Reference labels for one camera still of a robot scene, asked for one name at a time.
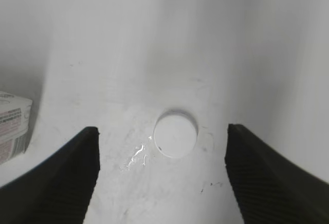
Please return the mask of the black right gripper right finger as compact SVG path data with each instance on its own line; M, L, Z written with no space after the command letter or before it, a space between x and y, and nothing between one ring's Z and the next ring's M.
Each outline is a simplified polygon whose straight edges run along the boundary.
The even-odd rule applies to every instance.
M328 223L328 183L241 124L229 124L225 165L244 223Z

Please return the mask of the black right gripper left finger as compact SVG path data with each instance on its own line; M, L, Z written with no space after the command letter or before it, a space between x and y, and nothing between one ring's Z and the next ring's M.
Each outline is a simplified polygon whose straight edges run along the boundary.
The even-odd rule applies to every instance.
M99 131L85 127L1 187L1 223L83 223L100 171Z

